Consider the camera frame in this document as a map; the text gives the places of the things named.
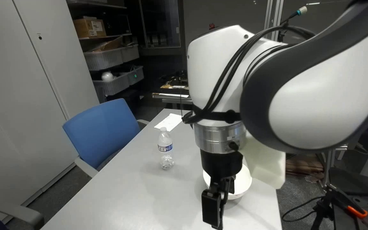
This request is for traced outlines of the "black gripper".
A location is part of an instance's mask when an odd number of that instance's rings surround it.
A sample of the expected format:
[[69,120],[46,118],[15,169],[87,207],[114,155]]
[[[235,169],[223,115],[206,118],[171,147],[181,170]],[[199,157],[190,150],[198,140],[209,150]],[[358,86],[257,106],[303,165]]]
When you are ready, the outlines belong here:
[[[223,193],[223,201],[227,201],[235,191],[234,180],[241,169],[243,155],[237,151],[223,155],[202,151],[200,161],[203,170],[209,175],[208,186],[216,186]],[[221,228],[220,203],[221,196],[217,192],[202,192],[202,219],[213,229]]]

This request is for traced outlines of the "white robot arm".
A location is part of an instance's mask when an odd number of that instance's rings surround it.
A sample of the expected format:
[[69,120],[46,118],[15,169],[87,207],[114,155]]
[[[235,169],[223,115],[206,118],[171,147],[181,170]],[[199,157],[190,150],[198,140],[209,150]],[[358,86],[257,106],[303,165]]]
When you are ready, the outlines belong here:
[[346,145],[368,129],[368,0],[351,0],[318,34],[299,42],[229,26],[194,39],[186,53],[191,109],[203,172],[202,219],[223,226],[246,137],[286,154]]

